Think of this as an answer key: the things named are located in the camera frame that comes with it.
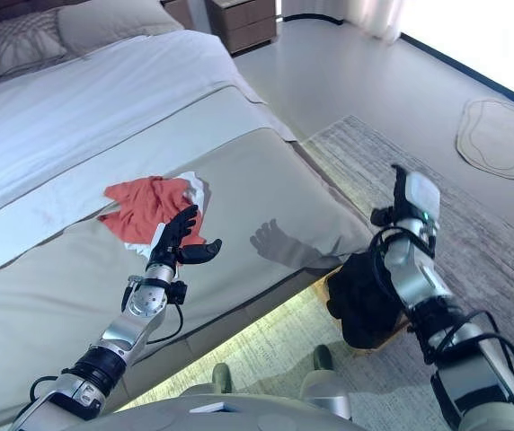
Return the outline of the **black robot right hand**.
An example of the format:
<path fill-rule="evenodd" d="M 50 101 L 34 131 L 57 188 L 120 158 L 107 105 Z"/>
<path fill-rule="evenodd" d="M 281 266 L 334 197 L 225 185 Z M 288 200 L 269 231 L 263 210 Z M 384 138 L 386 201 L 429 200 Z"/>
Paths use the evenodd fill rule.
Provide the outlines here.
<path fill-rule="evenodd" d="M 440 191 L 421 172 L 409 172 L 399 164 L 395 169 L 394 220 L 416 218 L 436 223 L 440 214 Z"/>

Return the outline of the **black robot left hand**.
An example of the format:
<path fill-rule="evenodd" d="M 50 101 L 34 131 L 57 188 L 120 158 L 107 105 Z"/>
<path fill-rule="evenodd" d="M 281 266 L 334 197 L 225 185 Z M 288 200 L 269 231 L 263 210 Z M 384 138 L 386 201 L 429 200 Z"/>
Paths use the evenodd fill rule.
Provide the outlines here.
<path fill-rule="evenodd" d="M 222 247 L 222 241 L 182 246 L 182 240 L 192 233 L 198 206 L 190 205 L 178 213 L 163 229 L 161 236 L 152 249 L 146 269 L 165 265 L 172 270 L 177 264 L 198 265 L 214 259 Z"/>

